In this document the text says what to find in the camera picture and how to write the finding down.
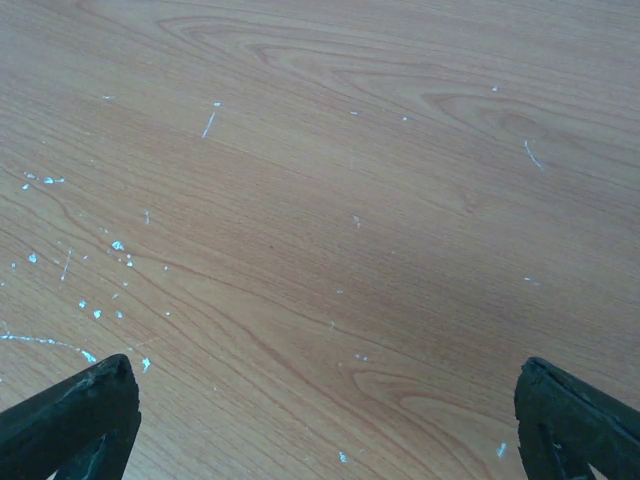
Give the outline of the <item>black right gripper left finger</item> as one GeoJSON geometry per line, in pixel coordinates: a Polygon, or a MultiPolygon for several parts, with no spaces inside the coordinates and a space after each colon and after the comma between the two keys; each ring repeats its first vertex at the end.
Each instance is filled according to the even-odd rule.
{"type": "Polygon", "coordinates": [[[139,407],[129,358],[97,362],[1,413],[1,477],[121,479],[139,407]]]}

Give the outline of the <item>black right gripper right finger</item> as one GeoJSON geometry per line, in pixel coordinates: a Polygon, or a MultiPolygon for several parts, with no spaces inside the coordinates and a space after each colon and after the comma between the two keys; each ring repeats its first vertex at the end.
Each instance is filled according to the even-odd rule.
{"type": "Polygon", "coordinates": [[[531,357],[514,392],[529,479],[639,477],[639,412],[552,363],[531,357]]]}

